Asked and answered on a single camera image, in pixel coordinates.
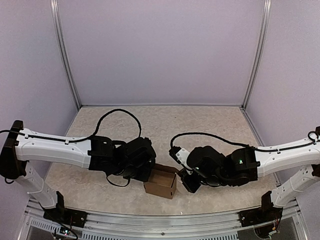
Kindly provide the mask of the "aluminium frame post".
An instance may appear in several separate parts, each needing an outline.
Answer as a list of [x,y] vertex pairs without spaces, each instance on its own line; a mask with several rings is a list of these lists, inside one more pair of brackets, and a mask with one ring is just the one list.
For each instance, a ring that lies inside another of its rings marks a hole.
[[254,85],[256,82],[257,74],[259,71],[261,59],[263,56],[264,45],[266,41],[268,25],[270,20],[271,6],[272,6],[271,0],[265,0],[263,2],[263,11],[262,11],[261,24],[260,24],[259,34],[258,34],[258,42],[257,42],[255,54],[254,54],[252,69],[249,75],[248,85],[247,85],[245,95],[241,105],[241,109],[243,110],[243,112],[245,112],[248,108],[250,98],[253,93]]
[[76,83],[72,74],[72,69],[67,53],[67,47],[64,40],[64,33],[62,27],[62,21],[60,17],[59,3],[57,0],[50,0],[50,8],[53,19],[53,25],[55,29],[55,35],[57,38],[57,45],[61,56],[63,69],[66,75],[67,83],[70,88],[71,96],[73,98],[76,109],[79,111],[82,107],[81,99],[76,87]]

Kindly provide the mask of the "right aluminium frame post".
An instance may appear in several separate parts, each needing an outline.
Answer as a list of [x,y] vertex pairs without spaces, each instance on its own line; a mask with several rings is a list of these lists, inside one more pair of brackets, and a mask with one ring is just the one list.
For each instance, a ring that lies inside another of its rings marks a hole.
[[264,45],[266,41],[268,25],[270,20],[271,6],[272,6],[271,0],[265,0],[263,2],[263,11],[262,11],[261,24],[260,24],[259,34],[258,34],[258,42],[257,42],[255,54],[254,54],[252,69],[249,75],[248,85],[247,85],[245,95],[241,105],[241,109],[243,110],[243,112],[245,112],[248,108],[250,98],[253,93],[254,85],[256,82],[257,74],[259,71],[261,59],[263,56]]

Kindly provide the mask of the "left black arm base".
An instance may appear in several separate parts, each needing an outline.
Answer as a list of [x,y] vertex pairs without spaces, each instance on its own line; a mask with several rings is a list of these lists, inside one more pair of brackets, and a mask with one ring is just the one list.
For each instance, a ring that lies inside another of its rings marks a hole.
[[57,203],[54,208],[45,208],[43,217],[58,224],[84,228],[88,213],[65,207],[63,195],[59,191],[56,191],[56,195]]

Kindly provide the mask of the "left aluminium frame post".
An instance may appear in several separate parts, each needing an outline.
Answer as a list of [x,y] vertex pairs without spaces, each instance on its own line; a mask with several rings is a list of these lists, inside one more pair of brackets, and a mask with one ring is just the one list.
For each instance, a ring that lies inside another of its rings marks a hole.
[[67,47],[64,40],[64,33],[62,27],[62,21],[60,17],[59,3],[57,0],[50,0],[50,8],[53,19],[53,25],[55,29],[55,35],[57,38],[57,45],[61,56],[63,69],[66,75],[67,83],[70,88],[71,96],[73,98],[76,109],[79,111],[82,107],[81,99],[76,87],[76,83],[72,74],[72,69],[67,53]]

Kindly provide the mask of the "brown cardboard paper box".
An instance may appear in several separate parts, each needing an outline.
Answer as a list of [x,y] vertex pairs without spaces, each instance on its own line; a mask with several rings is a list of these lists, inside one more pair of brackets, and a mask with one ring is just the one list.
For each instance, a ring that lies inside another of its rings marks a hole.
[[172,200],[177,189],[178,169],[156,163],[147,182],[143,183],[147,194]]

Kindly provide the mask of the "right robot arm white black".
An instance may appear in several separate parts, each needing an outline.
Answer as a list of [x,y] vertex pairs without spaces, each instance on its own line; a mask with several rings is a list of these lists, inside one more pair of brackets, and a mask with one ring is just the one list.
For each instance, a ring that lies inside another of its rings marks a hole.
[[256,218],[266,222],[276,209],[283,208],[299,193],[320,180],[320,129],[307,138],[270,147],[237,143],[238,149],[225,156],[211,146],[196,147],[191,152],[171,147],[175,161],[183,167],[182,183],[190,193],[201,185],[240,187],[278,171],[299,168],[280,187],[266,195]]

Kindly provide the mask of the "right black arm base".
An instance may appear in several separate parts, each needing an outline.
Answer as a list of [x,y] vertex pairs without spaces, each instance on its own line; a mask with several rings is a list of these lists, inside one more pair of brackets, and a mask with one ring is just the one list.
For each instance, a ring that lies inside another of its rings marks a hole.
[[282,218],[283,208],[274,207],[271,200],[271,191],[268,191],[261,197],[261,206],[239,212],[240,223],[242,227],[248,227],[280,220]]

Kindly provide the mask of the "front aluminium rail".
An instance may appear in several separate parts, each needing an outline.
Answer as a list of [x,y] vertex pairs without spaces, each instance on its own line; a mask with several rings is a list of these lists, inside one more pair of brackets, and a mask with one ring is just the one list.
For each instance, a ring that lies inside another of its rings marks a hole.
[[[240,240],[257,239],[255,230],[264,225],[242,226],[238,211],[196,215],[148,216],[87,211],[83,228],[72,226],[79,240]],[[63,237],[61,226],[43,218],[35,205],[27,206],[17,240],[53,240]],[[282,213],[272,240],[308,240],[298,205],[292,202]]]

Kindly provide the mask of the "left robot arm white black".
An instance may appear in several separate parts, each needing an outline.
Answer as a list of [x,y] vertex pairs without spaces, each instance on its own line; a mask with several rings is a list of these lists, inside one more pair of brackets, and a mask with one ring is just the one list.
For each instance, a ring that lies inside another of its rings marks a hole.
[[70,218],[63,196],[36,173],[32,161],[67,164],[140,182],[148,181],[156,161],[156,152],[147,137],[125,142],[95,134],[88,137],[49,135],[25,128],[20,120],[5,133],[7,138],[0,152],[1,176],[23,186],[61,223]]

